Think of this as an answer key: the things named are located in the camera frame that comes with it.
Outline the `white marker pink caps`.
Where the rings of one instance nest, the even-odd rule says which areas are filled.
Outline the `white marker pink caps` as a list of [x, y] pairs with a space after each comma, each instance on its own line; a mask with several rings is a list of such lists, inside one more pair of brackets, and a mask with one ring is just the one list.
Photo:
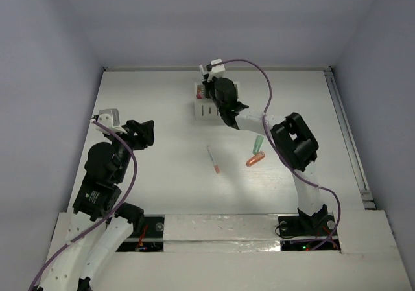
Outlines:
[[201, 89], [197, 89], [196, 98], [197, 99], [204, 99], [205, 98], [204, 93]]

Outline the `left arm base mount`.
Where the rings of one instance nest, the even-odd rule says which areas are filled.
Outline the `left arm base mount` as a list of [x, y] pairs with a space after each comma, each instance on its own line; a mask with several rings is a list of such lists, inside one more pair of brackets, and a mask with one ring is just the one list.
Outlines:
[[164, 246], [164, 215], [145, 215], [143, 229], [124, 242], [128, 252], [162, 252]]

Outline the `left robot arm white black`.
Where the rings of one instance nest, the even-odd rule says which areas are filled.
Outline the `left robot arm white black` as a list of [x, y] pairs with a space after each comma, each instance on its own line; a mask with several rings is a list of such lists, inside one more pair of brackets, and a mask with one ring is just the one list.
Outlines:
[[92, 118], [106, 142], [88, 151], [86, 174], [73, 202], [64, 245], [42, 266], [30, 290], [93, 290], [119, 246], [144, 227], [142, 208], [126, 202], [132, 188], [122, 192], [134, 155], [154, 144], [154, 121], [114, 123], [108, 114]]

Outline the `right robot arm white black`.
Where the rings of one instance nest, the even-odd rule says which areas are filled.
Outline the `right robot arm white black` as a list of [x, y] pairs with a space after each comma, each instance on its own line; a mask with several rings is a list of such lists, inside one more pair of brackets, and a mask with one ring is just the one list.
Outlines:
[[255, 111], [238, 99], [234, 82], [228, 78], [202, 76], [205, 96], [212, 100], [224, 124], [230, 128], [254, 132], [271, 141], [281, 162], [291, 171], [298, 195], [298, 225], [306, 234], [322, 227], [327, 216], [318, 184], [315, 182], [314, 163], [318, 142], [299, 113], [284, 119]]

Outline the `green correction tape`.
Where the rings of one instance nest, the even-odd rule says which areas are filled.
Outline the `green correction tape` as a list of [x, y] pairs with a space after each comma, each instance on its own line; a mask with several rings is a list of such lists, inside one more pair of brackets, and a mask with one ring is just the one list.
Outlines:
[[262, 135], [258, 135], [254, 142], [254, 147], [252, 150], [253, 155], [256, 155], [260, 152], [262, 144], [263, 144], [264, 137]]

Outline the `white marker salmon cap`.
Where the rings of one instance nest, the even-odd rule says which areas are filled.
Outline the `white marker salmon cap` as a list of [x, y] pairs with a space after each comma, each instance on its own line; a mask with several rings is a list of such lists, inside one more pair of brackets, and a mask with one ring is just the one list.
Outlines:
[[217, 162], [215, 161], [215, 158], [214, 158], [214, 156], [213, 156], [213, 153], [212, 153], [211, 147], [210, 147], [210, 146], [207, 146], [207, 147], [206, 147], [206, 149], [207, 149], [207, 151], [208, 151], [208, 154], [209, 154], [209, 157], [210, 157], [211, 162], [212, 162], [212, 164], [213, 164], [213, 167], [214, 167], [214, 169], [215, 169], [215, 172], [216, 172], [217, 174], [219, 174], [219, 173], [220, 173], [220, 168], [219, 168], [219, 166], [218, 166]]

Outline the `aluminium rail right side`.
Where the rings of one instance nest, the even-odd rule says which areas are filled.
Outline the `aluminium rail right side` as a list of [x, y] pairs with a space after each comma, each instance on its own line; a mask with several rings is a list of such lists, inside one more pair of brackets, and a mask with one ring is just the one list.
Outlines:
[[377, 210], [375, 200], [372, 196], [368, 181], [366, 179], [366, 174], [363, 169], [363, 165], [351, 132], [350, 124], [346, 116], [346, 112], [340, 97], [340, 93], [337, 87], [335, 80], [334, 72], [332, 67], [324, 69], [324, 76], [327, 83], [329, 93], [331, 95], [331, 100], [337, 115], [337, 120], [340, 125], [340, 130], [346, 145], [346, 151], [349, 156], [351, 163], [351, 168], [359, 188], [363, 206], [366, 210]]

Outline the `white two-compartment slotted organizer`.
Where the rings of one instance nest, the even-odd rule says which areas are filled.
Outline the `white two-compartment slotted organizer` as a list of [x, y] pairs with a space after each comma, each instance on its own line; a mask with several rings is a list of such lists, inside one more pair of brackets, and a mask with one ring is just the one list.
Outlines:
[[[239, 84], [234, 82], [237, 88], [237, 95], [239, 100]], [[203, 84], [196, 84], [195, 85], [195, 94], [197, 89], [201, 89], [204, 92]], [[197, 120], [219, 120], [223, 118], [233, 117], [236, 112], [225, 112], [220, 113], [214, 103], [207, 98], [204, 99], [195, 99], [194, 100], [194, 109], [195, 109], [195, 117]]]

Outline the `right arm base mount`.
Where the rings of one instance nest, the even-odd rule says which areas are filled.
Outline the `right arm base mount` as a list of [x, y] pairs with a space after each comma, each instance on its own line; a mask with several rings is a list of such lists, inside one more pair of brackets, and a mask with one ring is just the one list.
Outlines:
[[340, 251], [335, 219], [328, 215], [315, 228], [303, 226], [300, 217], [283, 215], [278, 217], [275, 234], [281, 239], [281, 251]]

